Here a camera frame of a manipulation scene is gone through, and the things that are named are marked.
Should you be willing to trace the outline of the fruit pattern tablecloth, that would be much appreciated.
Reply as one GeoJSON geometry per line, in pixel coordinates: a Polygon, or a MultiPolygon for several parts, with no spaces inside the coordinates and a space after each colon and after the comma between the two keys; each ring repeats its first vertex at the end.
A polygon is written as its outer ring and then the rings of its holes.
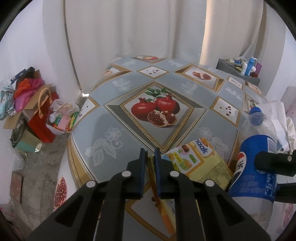
{"type": "Polygon", "coordinates": [[[111,179],[142,148],[165,154],[206,138],[232,170],[248,109],[265,102],[256,85],[218,69],[155,56],[113,61],[78,114],[54,208],[87,181],[111,179]]]}

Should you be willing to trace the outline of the cardboard box with clothes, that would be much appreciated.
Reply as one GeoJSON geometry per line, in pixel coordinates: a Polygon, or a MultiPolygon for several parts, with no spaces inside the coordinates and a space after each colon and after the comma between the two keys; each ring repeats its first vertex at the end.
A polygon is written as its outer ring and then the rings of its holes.
{"type": "Polygon", "coordinates": [[[29,121],[39,108],[58,98],[56,87],[46,84],[34,67],[23,69],[10,80],[2,80],[1,128],[14,129],[20,118],[29,121]]]}

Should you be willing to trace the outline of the dark grey side cabinet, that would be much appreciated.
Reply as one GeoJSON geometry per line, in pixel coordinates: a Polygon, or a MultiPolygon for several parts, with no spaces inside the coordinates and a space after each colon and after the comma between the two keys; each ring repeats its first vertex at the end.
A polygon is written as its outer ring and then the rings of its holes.
{"type": "Polygon", "coordinates": [[[240,78],[242,78],[242,79],[244,79],[244,80],[246,80],[246,81],[248,81],[251,84],[254,84],[256,86],[258,86],[259,83],[260,83],[260,78],[242,75],[240,73],[240,71],[235,69],[233,66],[229,65],[226,60],[219,59],[216,68],[218,70],[221,70],[221,71],[224,71],[226,73],[229,73],[229,74],[235,75],[237,77],[240,77],[240,78]]]}

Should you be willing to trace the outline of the brown brick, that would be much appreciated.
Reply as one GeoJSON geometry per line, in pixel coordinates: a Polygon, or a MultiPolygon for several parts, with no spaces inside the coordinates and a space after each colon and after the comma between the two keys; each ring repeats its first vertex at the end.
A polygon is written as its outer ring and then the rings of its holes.
{"type": "Polygon", "coordinates": [[[22,185],[23,176],[18,172],[13,172],[11,175],[10,195],[16,203],[22,203],[22,185]]]}

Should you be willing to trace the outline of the yellow snack wrapper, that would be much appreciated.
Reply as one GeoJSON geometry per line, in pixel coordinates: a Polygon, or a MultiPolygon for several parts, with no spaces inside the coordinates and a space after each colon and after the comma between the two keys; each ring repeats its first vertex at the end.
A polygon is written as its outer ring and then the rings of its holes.
{"type": "MultiPolygon", "coordinates": [[[[206,138],[198,138],[185,145],[171,149],[162,155],[173,164],[174,170],[185,174],[191,180],[203,183],[213,180],[223,190],[229,185],[233,172],[206,138]]],[[[169,234],[176,233],[175,202],[172,199],[160,200],[157,193],[156,172],[153,156],[148,158],[147,170],[156,206],[169,234]]]]}

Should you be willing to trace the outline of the teal gold gift bag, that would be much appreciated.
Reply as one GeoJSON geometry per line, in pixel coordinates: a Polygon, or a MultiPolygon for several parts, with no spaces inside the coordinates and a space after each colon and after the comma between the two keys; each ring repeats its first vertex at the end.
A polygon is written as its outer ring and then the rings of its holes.
{"type": "Polygon", "coordinates": [[[10,141],[14,149],[24,153],[39,152],[43,145],[43,142],[33,134],[24,119],[18,120],[11,133],[10,141]]]}

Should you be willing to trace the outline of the red paper gift bag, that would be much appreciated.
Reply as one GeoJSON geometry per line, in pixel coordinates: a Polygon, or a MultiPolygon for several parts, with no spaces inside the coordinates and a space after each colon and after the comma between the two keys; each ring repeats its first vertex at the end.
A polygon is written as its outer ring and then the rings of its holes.
{"type": "Polygon", "coordinates": [[[31,98],[35,96],[37,108],[33,108],[34,114],[29,118],[28,125],[34,134],[44,143],[52,143],[56,137],[50,129],[46,126],[47,118],[52,113],[50,106],[54,100],[58,99],[55,87],[51,85],[43,85],[31,98]]]}

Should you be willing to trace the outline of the blue white lotion bottle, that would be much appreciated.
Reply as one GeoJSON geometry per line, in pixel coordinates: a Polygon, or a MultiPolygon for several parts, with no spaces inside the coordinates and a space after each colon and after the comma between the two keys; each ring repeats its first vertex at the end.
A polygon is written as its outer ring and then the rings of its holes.
{"type": "Polygon", "coordinates": [[[245,76],[249,76],[251,73],[256,71],[255,63],[257,59],[254,57],[249,58],[247,68],[245,70],[245,76]]]}

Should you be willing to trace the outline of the white curtain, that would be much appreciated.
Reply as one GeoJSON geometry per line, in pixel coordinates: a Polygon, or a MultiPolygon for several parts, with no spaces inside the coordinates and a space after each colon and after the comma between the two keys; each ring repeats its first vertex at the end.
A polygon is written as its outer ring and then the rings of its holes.
{"type": "Polygon", "coordinates": [[[115,56],[152,55],[215,67],[255,57],[267,93],[287,27],[265,1],[43,1],[47,48],[61,89],[90,92],[115,56]]]}

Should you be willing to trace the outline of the Pepsi plastic bottle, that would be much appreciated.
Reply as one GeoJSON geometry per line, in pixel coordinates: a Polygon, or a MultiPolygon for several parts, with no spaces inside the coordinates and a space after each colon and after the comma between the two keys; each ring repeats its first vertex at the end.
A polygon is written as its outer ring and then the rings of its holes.
{"type": "Polygon", "coordinates": [[[228,194],[264,230],[268,229],[275,199],[276,174],[255,168],[255,155],[277,153],[273,122],[258,107],[249,111],[239,134],[239,154],[228,194]]]}

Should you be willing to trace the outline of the white tissue paper pile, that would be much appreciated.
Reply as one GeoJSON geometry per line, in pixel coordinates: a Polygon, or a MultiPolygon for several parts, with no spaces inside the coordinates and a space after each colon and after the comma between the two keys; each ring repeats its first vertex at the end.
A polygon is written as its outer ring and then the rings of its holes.
{"type": "Polygon", "coordinates": [[[269,102],[256,105],[273,122],[277,140],[282,152],[295,150],[295,125],[291,117],[286,116],[283,102],[269,102]]]}

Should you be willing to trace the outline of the white bag with bottles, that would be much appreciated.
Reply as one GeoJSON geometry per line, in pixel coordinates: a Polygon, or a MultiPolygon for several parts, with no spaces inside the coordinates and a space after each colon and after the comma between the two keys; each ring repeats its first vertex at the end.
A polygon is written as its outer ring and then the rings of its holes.
{"type": "Polygon", "coordinates": [[[79,107],[77,104],[56,99],[50,105],[46,127],[56,136],[70,133],[78,118],[79,107]]]}

